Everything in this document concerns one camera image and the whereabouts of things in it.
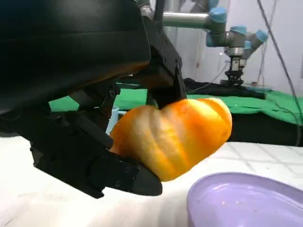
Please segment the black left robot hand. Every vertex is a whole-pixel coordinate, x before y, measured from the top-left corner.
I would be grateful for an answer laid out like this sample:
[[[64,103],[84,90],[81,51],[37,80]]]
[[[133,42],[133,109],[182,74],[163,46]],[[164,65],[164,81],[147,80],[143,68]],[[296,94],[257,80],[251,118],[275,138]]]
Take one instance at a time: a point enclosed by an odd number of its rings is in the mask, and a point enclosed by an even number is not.
[[[110,151],[120,89],[134,75],[159,107],[186,97],[182,60],[163,31],[164,1],[3,0],[0,127],[30,142],[34,167],[96,199],[106,187],[158,196],[141,163]]]

